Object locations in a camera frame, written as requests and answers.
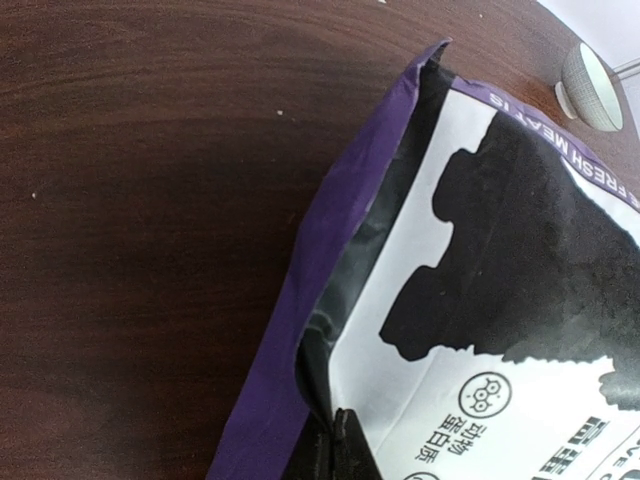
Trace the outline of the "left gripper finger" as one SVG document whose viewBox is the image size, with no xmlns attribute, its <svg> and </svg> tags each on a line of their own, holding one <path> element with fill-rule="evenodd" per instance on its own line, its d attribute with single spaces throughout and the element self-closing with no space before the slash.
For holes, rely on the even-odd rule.
<svg viewBox="0 0 640 480">
<path fill-rule="evenodd" d="M 356 412 L 338 409 L 331 425 L 310 414 L 284 471 L 288 480 L 381 480 Z"/>
</svg>

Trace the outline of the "purple puppy food bag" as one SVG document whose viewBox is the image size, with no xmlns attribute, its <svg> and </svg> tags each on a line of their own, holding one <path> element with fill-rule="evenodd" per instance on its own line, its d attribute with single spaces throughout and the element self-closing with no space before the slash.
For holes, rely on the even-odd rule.
<svg viewBox="0 0 640 480">
<path fill-rule="evenodd" d="M 638 199 L 445 47 L 323 180 L 210 478 L 285 479 L 338 409 L 382 479 L 638 477 Z"/>
</svg>

